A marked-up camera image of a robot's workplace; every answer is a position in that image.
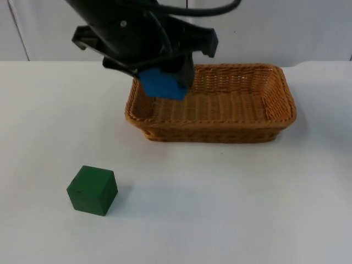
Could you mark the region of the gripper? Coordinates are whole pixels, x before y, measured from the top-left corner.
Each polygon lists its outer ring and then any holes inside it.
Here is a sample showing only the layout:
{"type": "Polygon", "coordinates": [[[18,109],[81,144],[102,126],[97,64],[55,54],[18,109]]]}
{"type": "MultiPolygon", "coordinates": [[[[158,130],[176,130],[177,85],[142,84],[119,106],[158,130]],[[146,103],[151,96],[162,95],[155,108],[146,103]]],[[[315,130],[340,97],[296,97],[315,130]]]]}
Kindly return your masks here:
{"type": "Polygon", "coordinates": [[[89,48],[103,55],[106,69],[140,79],[139,72],[160,68],[164,73],[177,74],[184,90],[194,82],[193,53],[212,58],[218,46],[214,29],[151,12],[104,26],[79,26],[72,41],[82,50],[89,48]]]}

